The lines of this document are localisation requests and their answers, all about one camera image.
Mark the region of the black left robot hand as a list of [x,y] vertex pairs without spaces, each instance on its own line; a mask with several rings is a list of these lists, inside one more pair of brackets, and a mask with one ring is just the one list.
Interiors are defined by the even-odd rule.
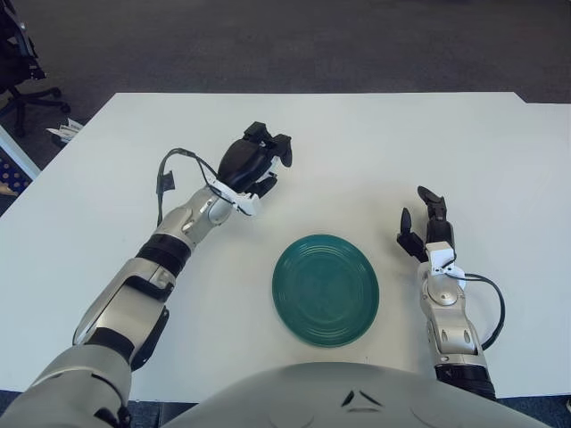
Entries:
[[286,167],[293,163],[292,138],[272,136],[261,122],[253,122],[241,139],[230,145],[220,161],[217,179],[236,193],[251,193],[262,198],[277,183],[270,172],[277,158]]

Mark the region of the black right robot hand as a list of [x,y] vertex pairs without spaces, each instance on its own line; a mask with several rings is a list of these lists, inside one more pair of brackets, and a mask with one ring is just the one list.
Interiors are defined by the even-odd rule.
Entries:
[[401,212],[400,232],[396,242],[419,262],[428,262],[426,253],[427,243],[447,242],[452,249],[455,248],[452,224],[447,220],[447,207],[445,198],[438,196],[424,186],[417,188],[418,196],[427,208],[428,221],[426,225],[426,239],[423,241],[411,230],[411,216],[407,208]]

